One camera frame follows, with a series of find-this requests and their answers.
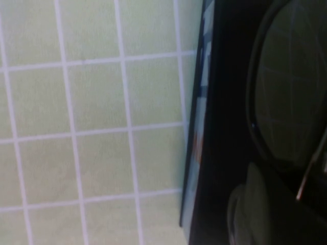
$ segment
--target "light green tile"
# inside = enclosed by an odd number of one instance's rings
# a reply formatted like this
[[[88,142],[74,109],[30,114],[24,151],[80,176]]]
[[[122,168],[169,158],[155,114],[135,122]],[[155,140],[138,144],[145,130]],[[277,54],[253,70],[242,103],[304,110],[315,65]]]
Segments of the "light green tile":
[[[9,65],[60,61],[53,0],[1,1]]]
[[[28,203],[78,198],[70,138],[27,141],[19,145]]]
[[[30,210],[34,245],[81,245],[80,208],[76,206]]]
[[[5,78],[0,74],[0,138],[12,137],[7,99]]]
[[[0,145],[0,207],[21,205],[14,145]]]
[[[186,245],[178,225],[180,194],[160,195],[141,200],[144,241],[146,245]]]
[[[78,138],[85,197],[133,193],[127,133]]]
[[[133,61],[126,70],[133,125],[182,120],[176,58]]]
[[[292,119],[291,83],[288,76],[265,71],[264,86],[270,116],[290,122]]]
[[[198,47],[202,1],[179,0],[179,30],[183,51],[196,50]]]
[[[1,244],[27,245],[23,212],[0,213]]]
[[[126,55],[176,51],[173,1],[119,2]]]
[[[62,70],[10,73],[19,136],[69,132]]]
[[[85,212],[90,245],[138,245],[134,200],[89,203]]]
[[[68,60],[119,55],[114,1],[60,1]]]
[[[289,57],[288,35],[284,35],[275,29],[270,29],[262,48],[261,63],[270,69],[289,73]]]
[[[139,190],[181,187],[185,156],[183,128],[137,131],[133,135]]]
[[[188,120],[191,115],[191,105],[192,105],[192,95],[193,95],[193,85],[194,85],[194,74],[195,74],[195,63],[196,56],[184,56],[183,60],[183,75],[184,75],[184,92],[185,92],[185,107],[186,116]]]
[[[68,70],[78,131],[126,126],[121,68],[118,63]]]

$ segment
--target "black object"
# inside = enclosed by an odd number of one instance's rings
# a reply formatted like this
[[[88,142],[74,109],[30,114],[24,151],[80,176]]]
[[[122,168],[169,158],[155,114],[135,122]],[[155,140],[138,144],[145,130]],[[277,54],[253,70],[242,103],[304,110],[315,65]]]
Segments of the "black object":
[[[317,220],[310,207],[314,206],[319,209],[319,203],[308,204],[306,201],[312,201],[308,195],[305,195],[303,200],[306,206],[302,204],[294,206],[292,200],[292,194],[296,193],[301,182],[303,170],[283,171],[281,169],[280,166],[284,165],[283,162],[273,158],[256,126],[254,101],[251,99],[254,98],[252,97],[253,89],[248,88],[249,93],[246,93],[247,80],[252,79],[254,82],[256,67],[259,62],[260,52],[257,56],[254,54],[254,58],[251,59],[252,50],[254,47],[258,51],[260,50],[258,46],[262,45],[265,29],[271,24],[274,13],[278,12],[288,1],[275,1],[275,9],[274,6],[271,7],[272,1],[270,0],[215,0],[214,2],[211,66],[207,87],[203,148],[201,149],[200,171],[192,213],[189,245],[229,244],[228,199],[238,185],[245,183],[250,162],[258,163],[262,174],[265,176],[267,189],[274,203],[272,210],[272,213],[276,215],[274,224],[283,229],[280,237],[274,241],[280,242],[285,238],[286,241],[297,242],[297,244],[326,244],[326,236],[323,236],[325,223],[319,221],[317,227],[310,227],[309,225]],[[205,42],[202,36],[203,26],[202,15],[186,155],[181,226],[184,226],[182,215],[185,208],[190,162],[194,149],[197,99],[201,94],[200,84],[205,51],[203,46]],[[262,35],[261,41],[256,39],[258,32]],[[326,115],[327,113],[322,114],[316,120],[316,130],[311,133],[311,138],[307,142],[308,150],[304,151],[300,158],[303,161],[310,157],[319,142],[327,122]],[[318,176],[311,176],[308,181],[309,190],[317,189],[321,182],[322,180]],[[287,200],[287,205],[278,204],[280,198]],[[291,223],[283,222],[282,216],[296,217],[301,213],[305,213],[301,223],[299,223],[302,226],[293,226],[293,229],[288,230]],[[296,236],[296,233],[301,232],[303,234]],[[311,236],[306,236],[305,232],[310,232]]]
[[[226,217],[229,196],[236,186],[245,182],[249,162],[261,158],[247,128],[245,95],[252,47],[271,2],[215,0],[203,150],[189,245],[228,244]],[[201,84],[203,25],[202,18],[182,214],[193,148],[196,100]]]

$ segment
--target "tiled wall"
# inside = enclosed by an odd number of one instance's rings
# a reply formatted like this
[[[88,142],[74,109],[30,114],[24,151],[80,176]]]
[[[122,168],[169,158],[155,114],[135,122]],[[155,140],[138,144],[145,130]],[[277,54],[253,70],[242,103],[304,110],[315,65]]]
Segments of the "tiled wall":
[[[0,2],[0,244],[185,244],[201,5]]]

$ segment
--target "curved edge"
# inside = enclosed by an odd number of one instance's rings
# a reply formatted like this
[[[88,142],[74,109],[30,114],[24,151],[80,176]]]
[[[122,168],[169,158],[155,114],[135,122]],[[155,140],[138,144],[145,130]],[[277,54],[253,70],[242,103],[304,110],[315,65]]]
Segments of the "curved edge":
[[[267,13],[262,19],[262,22],[258,29],[258,34],[256,36],[256,39],[254,41],[253,50],[251,54],[249,69],[248,69],[248,76],[246,81],[246,101],[245,101],[245,110],[246,110],[246,119],[248,124],[248,129],[250,132],[250,135],[252,137],[252,140],[259,151],[259,154],[261,157],[269,161],[270,159],[273,159],[271,152],[269,151],[264,139],[261,136],[261,133],[259,132],[259,129],[257,128],[256,124],[256,118],[255,118],[255,83],[256,83],[256,77],[258,74],[258,65],[260,62],[262,47],[266,38],[266,34],[276,17],[277,13],[290,2],[291,0],[277,0],[272,3],[270,8],[268,9]],[[286,169],[283,168],[282,161],[277,161],[277,169],[281,172],[284,172]]]

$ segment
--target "white grout line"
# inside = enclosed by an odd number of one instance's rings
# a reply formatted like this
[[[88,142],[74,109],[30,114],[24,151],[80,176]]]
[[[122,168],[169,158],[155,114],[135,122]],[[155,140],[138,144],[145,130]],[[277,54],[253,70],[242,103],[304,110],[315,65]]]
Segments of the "white grout line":
[[[166,124],[149,124],[142,126],[134,126],[132,127],[132,131],[140,131],[140,130],[151,130],[151,129],[164,129],[170,127],[180,127],[183,126],[183,122],[169,122]],[[96,129],[89,131],[80,131],[76,132],[76,136],[90,136],[97,134],[109,134],[109,133],[119,133],[119,132],[128,132],[128,128],[113,128],[113,129]],[[35,136],[26,136],[17,138],[18,142],[26,142],[26,141],[35,141],[35,140],[47,140],[47,139],[62,139],[71,137],[71,133],[58,133],[58,134],[44,134],[44,135],[35,135]],[[10,144],[13,143],[14,139],[0,139],[0,144]]]
[[[179,75],[179,90],[180,90],[180,102],[182,110],[182,120],[184,129],[184,140],[185,146],[187,145],[187,115],[185,106],[185,91],[184,91],[184,75],[183,75],[183,65],[182,65],[182,49],[180,43],[180,31],[179,31],[179,14],[178,14],[178,0],[174,0],[174,16],[175,16],[175,32],[176,32],[176,44],[177,44],[177,61],[178,61],[178,75]]]
[[[23,210],[24,209],[21,206],[3,207],[3,208],[0,208],[0,213],[17,212],[17,211],[23,211]]]
[[[149,197],[156,197],[158,195],[169,195],[169,194],[175,194],[175,193],[181,193],[182,189],[167,189],[167,190],[159,190],[159,191],[151,191],[151,192],[145,192],[140,193],[141,198],[149,198]]]
[[[79,203],[80,203],[79,200],[73,200],[73,201],[56,202],[56,203],[29,204],[28,209],[65,207],[65,206],[79,205]]]
[[[132,198],[135,198],[135,195],[133,193],[132,194],[122,194],[122,195],[104,195],[102,197],[94,197],[94,198],[84,199],[84,203],[97,203],[97,202],[132,199]]]
[[[160,195],[181,193],[181,191],[182,191],[182,189],[180,189],[180,188],[150,191],[150,192],[140,193],[139,197],[140,198],[157,197]],[[100,197],[85,198],[84,203],[85,204],[98,203],[98,202],[133,199],[133,198],[135,198],[135,195],[133,193],[119,194],[119,195],[104,195],[104,196],[100,196]],[[72,201],[54,202],[54,203],[29,204],[29,205],[27,205],[27,209],[35,210],[35,209],[43,209],[43,208],[65,207],[65,206],[79,205],[79,203],[80,203],[79,200],[72,200]],[[0,207],[0,213],[16,212],[16,211],[22,211],[22,210],[23,210],[22,206]]]
[[[129,104],[129,96],[128,96],[128,82],[127,82],[126,64],[125,64],[125,60],[124,60],[125,54],[124,54],[124,45],[123,45],[123,34],[122,34],[122,25],[121,25],[120,8],[119,8],[118,0],[114,0],[114,6],[115,6],[115,18],[116,18],[117,33],[118,33],[119,54],[120,54],[120,58],[121,58],[121,69],[122,69],[124,99],[125,99],[125,109],[126,109],[126,121],[127,121],[127,128],[128,128],[128,140],[129,140],[132,175],[133,175],[138,242],[139,242],[139,245],[144,245],[141,208],[139,206],[139,196],[138,196],[138,181],[137,181],[137,172],[136,172],[137,169],[136,169],[136,162],[135,162],[134,142],[133,142],[133,133],[132,133],[132,122],[131,122],[131,113],[130,113],[130,108],[129,108],[130,104]]]
[[[31,228],[31,223],[30,223],[30,217],[29,217],[29,213],[27,210],[27,197],[26,197],[26,191],[25,191],[24,175],[22,172],[19,144],[18,144],[18,140],[17,140],[17,138],[18,138],[17,127],[16,127],[13,99],[12,99],[12,94],[11,94],[11,84],[10,84],[10,78],[9,78],[6,49],[5,49],[5,40],[4,40],[1,18],[2,18],[2,16],[0,16],[0,49],[1,49],[1,58],[2,58],[2,63],[3,63],[4,77],[5,77],[5,85],[6,85],[6,92],[7,92],[11,130],[12,130],[12,135],[13,135],[13,142],[14,142],[14,147],[15,147],[16,161],[17,161],[18,177],[19,177],[20,192],[21,192],[21,199],[22,199],[22,209],[24,211],[28,243],[29,243],[29,245],[33,245],[33,234],[32,234],[32,228]]]
[[[14,142],[14,139],[0,139],[0,144],[11,144]]]
[[[71,133],[59,133],[59,134],[45,134],[45,135],[36,135],[36,136],[27,136],[18,138],[19,142],[25,141],[34,141],[34,140],[46,140],[46,139],[62,139],[71,137]]]
[[[132,128],[133,131],[141,131],[141,130],[149,130],[149,129],[165,129],[171,127],[179,127],[183,126],[183,122],[171,122],[167,124],[152,124],[152,125],[144,125],[144,126],[134,126]]]
[[[119,57],[93,59],[93,60],[76,60],[76,61],[68,61],[67,66],[107,64],[107,63],[115,63],[115,62],[119,62],[119,61],[120,61]]]
[[[8,67],[8,71],[19,71],[19,70],[34,70],[34,69],[45,69],[61,67],[61,62],[44,63],[44,64],[33,64],[33,65],[19,65]]]
[[[82,131],[77,132],[77,136],[89,136],[89,135],[97,135],[97,134],[109,134],[109,133],[119,133],[119,132],[127,132],[127,128],[113,128],[113,129],[96,129],[90,131]]]
[[[184,51],[181,53],[182,56],[196,55],[195,50]],[[140,60],[149,60],[149,59],[159,59],[167,57],[177,57],[177,52],[172,53],[162,53],[162,54],[152,54],[152,55],[138,55],[138,56],[128,56],[125,57],[125,61],[140,61]],[[79,65],[90,65],[90,64],[108,64],[120,62],[120,57],[112,58],[103,58],[103,59],[91,59],[91,60],[75,60],[67,61],[67,66],[79,66]],[[34,70],[34,69],[46,69],[46,68],[56,68],[62,67],[61,62],[52,62],[52,63],[42,63],[42,64],[32,64],[32,65],[18,65],[18,66],[9,66],[8,71],[20,71],[20,70]]]
[[[54,4],[55,4],[55,12],[56,12],[56,22],[57,22],[57,31],[58,31],[58,38],[59,38],[63,78],[64,78],[64,83],[65,83],[69,124],[70,124],[70,128],[71,128],[71,133],[72,133],[73,152],[74,152],[75,169],[76,169],[76,180],[77,180],[77,188],[78,188],[78,199],[79,199],[80,212],[81,212],[82,232],[83,232],[84,245],[88,245],[88,234],[87,234],[87,226],[86,226],[86,218],[85,218],[85,209],[84,209],[84,203],[83,203],[83,189],[82,189],[82,181],[81,181],[81,172],[80,172],[79,156],[78,156],[77,141],[76,141],[76,131],[75,131],[75,124],[74,124],[72,98],[71,98],[71,91],[70,91],[70,87],[69,87],[69,79],[68,79],[66,54],[65,54],[65,47],[64,47],[62,24],[61,24],[59,0],[54,0]]]
[[[139,56],[130,56],[123,58],[125,61],[136,61],[136,60],[150,60],[150,59],[160,59],[160,58],[169,58],[176,57],[177,53],[163,53],[163,54],[152,54],[152,55],[139,55]]]
[[[182,56],[196,55],[196,50],[183,51]]]

